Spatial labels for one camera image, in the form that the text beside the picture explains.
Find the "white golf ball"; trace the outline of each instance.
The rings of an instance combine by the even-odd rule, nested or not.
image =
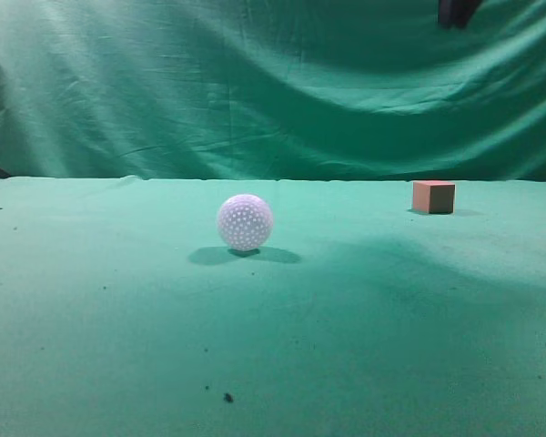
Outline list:
[[[218,233],[232,249],[257,249],[271,234],[273,214],[265,200],[252,194],[229,198],[220,207]]]

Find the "cube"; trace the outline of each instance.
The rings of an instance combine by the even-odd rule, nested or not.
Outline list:
[[[412,208],[428,214],[451,214],[455,184],[443,180],[416,180],[412,186]]]

